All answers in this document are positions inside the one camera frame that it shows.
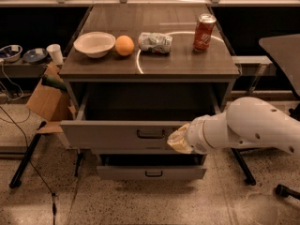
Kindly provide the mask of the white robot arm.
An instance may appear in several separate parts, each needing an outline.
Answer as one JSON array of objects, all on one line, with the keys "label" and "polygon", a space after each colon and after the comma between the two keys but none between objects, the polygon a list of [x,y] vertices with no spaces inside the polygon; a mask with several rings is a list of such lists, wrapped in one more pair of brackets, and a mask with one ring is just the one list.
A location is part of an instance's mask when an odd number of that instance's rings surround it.
[{"label": "white robot arm", "polygon": [[261,99],[242,97],[225,112],[184,124],[167,144],[179,153],[201,155],[224,148],[274,147],[299,158],[300,122]]}]

